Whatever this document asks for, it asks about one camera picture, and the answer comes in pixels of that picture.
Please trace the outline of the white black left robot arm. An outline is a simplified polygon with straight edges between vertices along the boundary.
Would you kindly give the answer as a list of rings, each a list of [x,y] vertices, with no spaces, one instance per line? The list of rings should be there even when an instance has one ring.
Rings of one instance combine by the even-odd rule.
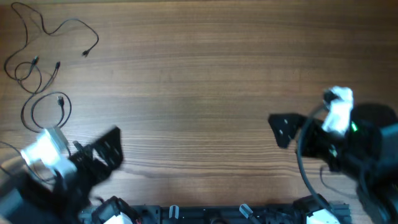
[[[10,174],[1,184],[1,216],[11,223],[142,223],[142,217],[117,197],[92,207],[90,192],[118,169],[124,156],[121,130],[113,127],[94,142],[65,157],[68,141],[59,128],[45,129],[20,152],[26,167],[37,161],[55,177],[52,189],[29,169]]]

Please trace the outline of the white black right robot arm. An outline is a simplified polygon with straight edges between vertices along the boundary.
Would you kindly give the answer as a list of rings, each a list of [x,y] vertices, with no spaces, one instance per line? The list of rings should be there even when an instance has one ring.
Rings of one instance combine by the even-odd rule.
[[[298,113],[270,114],[268,123],[277,145],[288,148],[298,137],[296,155],[321,159],[332,172],[341,172],[357,182],[356,193],[374,223],[397,223],[397,114],[379,103],[361,103],[349,115],[342,138],[322,130],[315,116],[320,107],[304,116]]]

